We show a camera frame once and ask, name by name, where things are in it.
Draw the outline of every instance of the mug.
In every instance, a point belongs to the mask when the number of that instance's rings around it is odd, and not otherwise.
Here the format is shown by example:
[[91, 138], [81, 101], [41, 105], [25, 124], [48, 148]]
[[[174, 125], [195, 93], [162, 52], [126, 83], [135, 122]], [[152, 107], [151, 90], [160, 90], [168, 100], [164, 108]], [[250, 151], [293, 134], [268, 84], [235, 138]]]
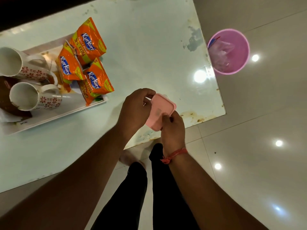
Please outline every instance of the mug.
[[27, 55], [10, 47], [2, 47], [0, 48], [0, 76], [33, 81], [47, 79], [50, 74], [49, 70], [31, 64], [33, 60], [46, 63], [46, 59], [41, 55]]
[[22, 111], [54, 109], [59, 107], [62, 96], [56, 85], [35, 85], [19, 82], [10, 90], [10, 101]]

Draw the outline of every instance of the beige floor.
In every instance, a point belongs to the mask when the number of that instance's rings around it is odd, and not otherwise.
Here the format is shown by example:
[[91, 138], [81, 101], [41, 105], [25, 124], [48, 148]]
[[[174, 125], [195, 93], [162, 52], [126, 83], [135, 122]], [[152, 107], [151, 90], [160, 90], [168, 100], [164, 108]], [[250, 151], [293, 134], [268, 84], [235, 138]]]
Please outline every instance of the beige floor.
[[[250, 60], [217, 76], [227, 115], [187, 129], [190, 153], [217, 183], [269, 229], [307, 226], [307, 0], [194, 0], [205, 39], [242, 31]], [[276, 146], [281, 140], [283, 145]], [[148, 165], [139, 229], [152, 229], [150, 143], [131, 150]], [[221, 169], [215, 169], [219, 163]], [[117, 164], [88, 226], [126, 176]], [[0, 194], [0, 215], [50, 177]]]

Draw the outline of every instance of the table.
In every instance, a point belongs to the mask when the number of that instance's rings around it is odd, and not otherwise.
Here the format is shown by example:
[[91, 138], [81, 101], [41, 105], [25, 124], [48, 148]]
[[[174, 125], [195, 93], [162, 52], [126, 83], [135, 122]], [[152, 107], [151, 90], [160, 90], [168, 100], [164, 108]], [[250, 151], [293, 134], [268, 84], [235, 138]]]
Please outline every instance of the table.
[[[106, 104], [9, 136], [0, 135], [0, 192], [58, 173], [117, 121], [138, 88], [166, 94], [185, 127], [225, 115], [193, 0], [95, 0], [0, 33], [26, 50], [71, 34], [92, 17], [106, 46], [115, 89]], [[142, 127], [126, 148], [160, 137]]]

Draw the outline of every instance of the white tray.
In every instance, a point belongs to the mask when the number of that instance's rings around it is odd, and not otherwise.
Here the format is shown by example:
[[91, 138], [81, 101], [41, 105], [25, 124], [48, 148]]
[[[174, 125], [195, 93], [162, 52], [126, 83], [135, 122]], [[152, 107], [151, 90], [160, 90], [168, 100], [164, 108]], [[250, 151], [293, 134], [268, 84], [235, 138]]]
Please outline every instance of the white tray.
[[10, 135], [13, 133], [24, 131], [31, 127], [47, 123], [51, 120], [55, 120], [65, 115], [69, 115], [74, 112], [81, 111], [108, 101], [108, 97], [106, 95], [102, 95], [103, 100], [97, 102], [93, 101], [92, 104], [86, 106], [85, 100], [83, 98], [79, 85], [76, 81], [73, 82], [73, 87], [71, 92], [67, 93], [67, 91], [63, 89], [59, 73], [57, 72], [55, 59], [59, 55], [65, 40], [69, 40], [71, 36], [72, 34], [24, 51], [24, 53], [30, 55], [39, 53], [46, 58], [48, 67], [58, 77], [58, 82], [59, 82], [58, 87], [62, 94], [62, 103], [56, 109], [31, 111], [33, 117], [24, 121], [0, 123], [0, 128], [2, 129], [5, 135]]

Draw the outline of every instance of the black leggings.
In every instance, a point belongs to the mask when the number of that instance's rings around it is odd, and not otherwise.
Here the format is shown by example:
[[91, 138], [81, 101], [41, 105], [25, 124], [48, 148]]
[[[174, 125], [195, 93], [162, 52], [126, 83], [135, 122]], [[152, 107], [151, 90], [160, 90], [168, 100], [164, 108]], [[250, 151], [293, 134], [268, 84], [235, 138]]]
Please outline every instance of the black leggings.
[[[153, 229], [199, 229], [168, 165], [160, 161], [162, 149], [162, 144], [157, 143], [149, 156], [153, 171]], [[137, 230], [146, 190], [146, 170], [140, 163], [134, 162], [91, 230]]]

